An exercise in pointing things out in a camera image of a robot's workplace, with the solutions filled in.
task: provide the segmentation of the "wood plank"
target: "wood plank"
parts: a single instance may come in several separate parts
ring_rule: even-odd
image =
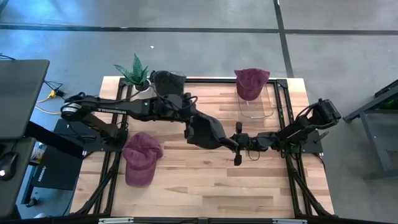
[[[100,97],[114,98],[120,77],[104,77]],[[288,78],[290,100],[294,115],[308,105],[304,81]],[[255,135],[263,131],[280,129],[274,89],[264,87],[261,101],[253,104],[255,115],[262,113],[266,119],[251,120],[242,116],[236,98],[235,84],[187,83],[185,91],[199,97],[197,108],[219,119],[228,136],[234,133],[235,122],[243,122],[243,131]],[[286,103],[283,92],[282,107],[286,124]],[[111,114],[96,113],[106,122]],[[164,148],[164,156],[157,163],[152,184],[146,188],[130,187],[125,183],[126,161],[120,161],[119,175],[114,195],[113,216],[147,217],[244,217],[244,218],[290,218],[293,217],[292,199],[286,163],[278,152],[268,150],[252,161],[243,152],[243,163],[233,165],[234,154],[225,147],[204,150],[188,145],[183,137],[184,124],[169,122],[140,122],[128,119],[129,135],[145,131],[155,137]],[[78,210],[98,185],[104,153],[96,152],[82,165],[72,212]],[[303,155],[305,174],[309,188],[320,203],[331,213],[325,171],[319,158]],[[109,186],[103,198],[104,209]],[[304,211],[301,190],[299,204]]]

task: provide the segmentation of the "desk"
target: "desk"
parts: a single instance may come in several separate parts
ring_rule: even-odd
[[[100,97],[115,99],[120,77],[104,77]],[[304,81],[287,79],[294,115],[308,105]],[[197,108],[219,119],[227,136],[234,133],[239,112],[236,105],[235,84],[187,83],[185,91],[198,96]],[[264,120],[245,124],[243,131],[255,135],[261,131],[277,131],[279,127],[274,89],[267,87],[274,113]],[[282,97],[283,109],[285,99]],[[111,115],[96,114],[110,123]],[[276,151],[262,152],[258,161],[251,161],[242,153],[241,166],[233,165],[234,154],[229,149],[204,150],[188,145],[183,138],[184,124],[168,122],[140,122],[128,119],[130,136],[145,131],[155,137],[164,148],[164,156],[157,163],[153,183],[147,188],[129,187],[124,181],[126,161],[121,159],[114,195],[112,216],[129,217],[294,217],[289,180],[284,159]],[[97,187],[104,153],[95,152],[83,161],[71,212],[77,211]],[[319,159],[303,155],[307,184],[314,196],[333,213],[325,172]],[[301,190],[300,208],[304,211]],[[104,191],[103,205],[108,190]]]

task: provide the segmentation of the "cap brim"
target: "cap brim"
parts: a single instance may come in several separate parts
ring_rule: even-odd
[[[246,101],[253,101],[257,97],[259,97],[261,93],[262,87],[261,88],[253,88],[251,90],[246,89],[243,87],[240,82],[236,82],[236,91],[238,92],[238,95],[240,98]]]
[[[143,170],[135,170],[126,164],[126,183],[133,187],[146,187],[155,176],[156,163]]]

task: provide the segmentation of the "wooden table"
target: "wooden table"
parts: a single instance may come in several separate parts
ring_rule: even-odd
[[[104,77],[100,97],[115,99],[120,77]],[[294,115],[308,105],[304,81],[288,78]],[[185,91],[199,97],[197,108],[221,121],[227,136],[234,133],[235,122],[241,119],[237,107],[235,84],[187,83]],[[272,114],[256,122],[244,121],[243,132],[254,136],[262,131],[277,131],[272,86],[262,91],[264,114]],[[280,90],[287,121],[284,94]],[[111,114],[97,113],[110,123]],[[162,121],[140,122],[128,119],[129,134],[145,131],[155,137],[164,148],[164,156],[157,163],[152,184],[146,188],[130,187],[125,183],[126,161],[122,157],[114,195],[112,216],[129,217],[241,217],[291,218],[294,217],[289,180],[284,159],[273,150],[262,152],[258,161],[252,161],[243,152],[243,162],[234,166],[234,154],[227,148],[200,149],[188,145],[183,137],[185,125]],[[83,161],[71,212],[78,210],[97,187],[103,152],[93,153]],[[319,158],[303,155],[307,184],[319,202],[333,213],[325,172]],[[300,208],[304,212],[301,190],[298,190]],[[104,191],[105,207],[108,187]]]

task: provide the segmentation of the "plant pot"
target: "plant pot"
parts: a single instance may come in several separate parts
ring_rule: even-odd
[[[136,91],[139,91],[140,93],[145,93],[146,91],[148,91],[150,89],[150,81],[149,79],[145,80],[144,84],[142,86],[137,86],[134,85],[134,89]]]

